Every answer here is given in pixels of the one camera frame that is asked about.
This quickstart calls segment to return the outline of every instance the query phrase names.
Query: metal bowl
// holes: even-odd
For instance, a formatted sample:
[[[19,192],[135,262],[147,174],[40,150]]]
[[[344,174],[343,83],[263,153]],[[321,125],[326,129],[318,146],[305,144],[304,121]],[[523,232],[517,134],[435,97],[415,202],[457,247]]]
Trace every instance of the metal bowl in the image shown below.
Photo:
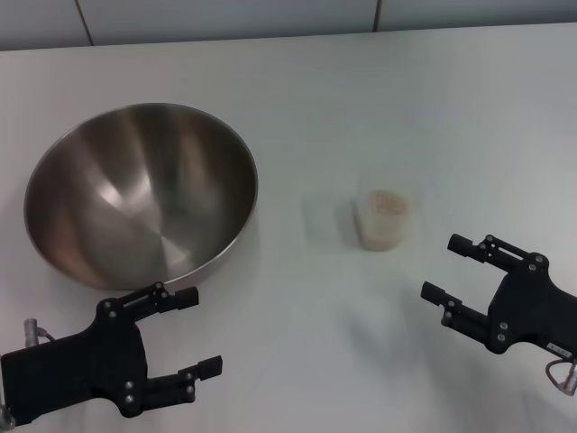
[[[247,225],[257,190],[252,155],[226,124],[187,106],[141,104],[60,138],[32,174],[24,214],[56,269],[133,290],[206,275]]]

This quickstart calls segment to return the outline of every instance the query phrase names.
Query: white table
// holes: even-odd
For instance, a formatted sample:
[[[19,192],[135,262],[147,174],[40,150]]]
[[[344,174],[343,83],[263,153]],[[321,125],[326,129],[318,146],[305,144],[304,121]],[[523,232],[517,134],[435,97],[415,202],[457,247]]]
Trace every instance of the white table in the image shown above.
[[[194,106],[240,134],[261,180],[200,305],[140,324],[150,376],[223,356],[197,402],[124,419],[89,401],[18,431],[574,431],[552,355],[494,355],[419,293],[429,280],[486,312],[503,272],[445,247],[492,233],[546,254],[577,294],[576,43],[562,24],[0,53],[3,353],[23,347],[25,318],[66,336],[106,296],[52,271],[24,229],[27,180],[69,128],[128,104]],[[380,170],[412,179],[421,224],[368,253],[347,202]]]

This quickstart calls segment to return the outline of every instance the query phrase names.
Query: label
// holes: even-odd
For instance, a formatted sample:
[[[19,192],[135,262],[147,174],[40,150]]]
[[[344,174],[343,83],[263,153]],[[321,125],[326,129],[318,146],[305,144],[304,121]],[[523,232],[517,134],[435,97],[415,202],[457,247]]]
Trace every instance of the label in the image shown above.
[[[570,358],[572,355],[571,352],[567,352],[565,349],[562,349],[561,347],[559,347],[558,345],[554,345],[553,343],[549,343],[547,345],[547,349],[551,349],[554,352],[557,352],[558,354],[565,356],[566,358]]]

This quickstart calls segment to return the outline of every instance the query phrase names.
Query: white wall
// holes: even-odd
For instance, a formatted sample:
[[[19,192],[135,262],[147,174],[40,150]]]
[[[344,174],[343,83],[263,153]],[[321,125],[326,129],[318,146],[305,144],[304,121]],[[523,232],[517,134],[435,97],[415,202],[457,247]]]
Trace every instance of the white wall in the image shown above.
[[[74,0],[0,0],[0,51],[89,45]]]
[[[80,0],[96,45],[370,32],[377,0]]]
[[[381,31],[577,21],[577,0],[382,0]]]

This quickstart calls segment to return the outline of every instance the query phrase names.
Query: bowl rim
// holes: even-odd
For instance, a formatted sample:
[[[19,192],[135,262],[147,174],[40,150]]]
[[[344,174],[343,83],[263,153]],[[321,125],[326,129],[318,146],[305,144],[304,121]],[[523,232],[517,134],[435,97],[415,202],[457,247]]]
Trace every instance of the bowl rim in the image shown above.
[[[24,203],[23,203],[23,213],[24,213],[24,225],[26,227],[26,234],[28,235],[28,239],[30,239],[30,242],[32,243],[32,246],[34,247],[34,250],[36,250],[36,253],[38,253],[38,255],[42,258],[43,261],[45,261],[52,269],[58,271],[59,273],[61,273],[62,275],[65,275],[66,277],[70,278],[73,281],[77,281],[85,286],[88,287],[92,287],[92,288],[96,288],[96,289],[100,289],[100,290],[138,290],[141,289],[140,287],[136,287],[136,288],[115,288],[115,287],[102,287],[102,286],[96,286],[94,284],[90,284],[86,281],[81,280],[80,278],[74,276],[74,275],[70,275],[67,272],[64,272],[63,270],[61,270],[60,268],[58,268],[54,263],[52,263],[40,250],[40,248],[38,247],[38,245],[34,242],[34,239],[32,238],[32,234],[30,233],[30,227],[29,227],[29,222],[28,222],[28,213],[26,211],[26,209],[28,208],[28,201],[30,199],[30,187],[32,184],[32,180],[34,179],[34,176],[36,175],[36,172],[38,171],[38,169],[40,168],[42,162],[48,157],[48,154],[54,149],[56,148],[56,146],[62,142],[62,140],[64,140],[68,135],[74,133],[77,131],[77,129],[82,126],[83,124],[86,124],[102,115],[109,115],[111,113],[117,112],[117,111],[123,111],[127,108],[132,108],[132,107],[136,107],[136,106],[174,106],[177,108],[185,108],[187,110],[191,110],[196,112],[197,114],[209,117],[210,119],[216,121],[218,124],[220,124],[221,126],[223,126],[225,129],[227,129],[229,132],[231,132],[233,134],[234,137],[236,137],[236,139],[239,141],[239,143],[243,146],[244,150],[246,151],[246,153],[249,156],[249,161],[252,167],[252,174],[254,176],[254,198],[252,200],[252,204],[251,204],[251,210],[248,214],[248,216],[246,217],[246,220],[243,223],[243,226],[241,227],[241,229],[238,231],[238,233],[236,234],[236,236],[234,237],[234,239],[223,248],[223,250],[218,253],[217,255],[215,255],[212,259],[210,259],[208,262],[203,263],[202,265],[198,266],[196,269],[194,269],[193,271],[187,272],[183,275],[180,275],[179,277],[173,278],[171,280],[168,281],[162,281],[162,283],[164,284],[171,284],[172,282],[176,282],[182,279],[185,279],[187,277],[190,277],[191,275],[194,274],[198,274],[201,273],[203,270],[207,269],[208,267],[210,267],[212,264],[216,263],[217,261],[219,261],[219,259],[223,258],[232,248],[235,244],[238,243],[238,239],[243,235],[244,231],[246,230],[246,226],[250,223],[251,219],[252,219],[252,215],[254,214],[254,209],[256,208],[256,202],[257,202],[257,198],[259,196],[259,173],[257,171],[256,168],[256,163],[254,161],[254,157],[252,156],[252,152],[249,149],[249,146],[247,146],[247,144],[244,142],[243,138],[231,127],[229,126],[227,123],[225,123],[224,121],[220,120],[218,117],[216,117],[215,115],[211,115],[210,113],[207,113],[206,111],[200,110],[198,108],[194,108],[193,106],[186,106],[184,104],[177,104],[177,103],[172,103],[172,102],[143,102],[143,103],[138,103],[138,104],[129,104],[127,106],[120,106],[117,108],[112,108],[110,110],[106,110],[103,111],[102,113],[99,113],[97,115],[93,115],[91,117],[89,117],[88,119],[80,122],[79,124],[76,124],[74,127],[70,128],[69,130],[67,130],[67,132],[65,132],[60,138],[58,138],[47,150],[46,152],[42,155],[42,157],[38,160],[38,162],[36,163],[36,165],[34,166],[34,170],[32,170],[32,174],[30,175],[30,178],[28,179],[28,184],[26,185],[26,192],[24,193]]]

